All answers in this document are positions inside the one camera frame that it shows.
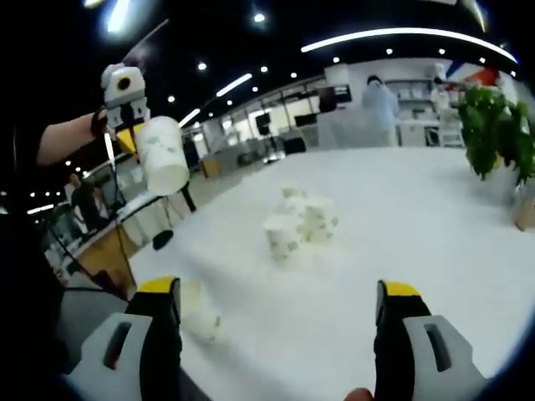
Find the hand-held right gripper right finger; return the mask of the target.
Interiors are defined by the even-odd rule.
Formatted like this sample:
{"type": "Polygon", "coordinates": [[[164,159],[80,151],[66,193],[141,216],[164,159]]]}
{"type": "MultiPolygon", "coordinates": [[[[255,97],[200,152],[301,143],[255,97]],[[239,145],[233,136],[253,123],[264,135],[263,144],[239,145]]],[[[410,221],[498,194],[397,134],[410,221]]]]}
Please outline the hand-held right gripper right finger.
{"type": "Polygon", "coordinates": [[[411,285],[378,281],[376,400],[472,400],[487,380],[471,344],[411,285]]]}

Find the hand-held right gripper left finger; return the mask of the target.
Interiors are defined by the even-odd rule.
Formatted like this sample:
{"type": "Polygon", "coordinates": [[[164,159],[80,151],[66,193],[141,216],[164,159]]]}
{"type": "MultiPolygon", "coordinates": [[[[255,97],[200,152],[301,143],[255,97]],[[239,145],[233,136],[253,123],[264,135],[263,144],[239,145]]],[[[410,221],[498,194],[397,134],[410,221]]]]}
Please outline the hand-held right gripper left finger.
{"type": "Polygon", "coordinates": [[[181,281],[144,283],[84,340],[69,383],[83,400],[181,398],[181,281]]]}

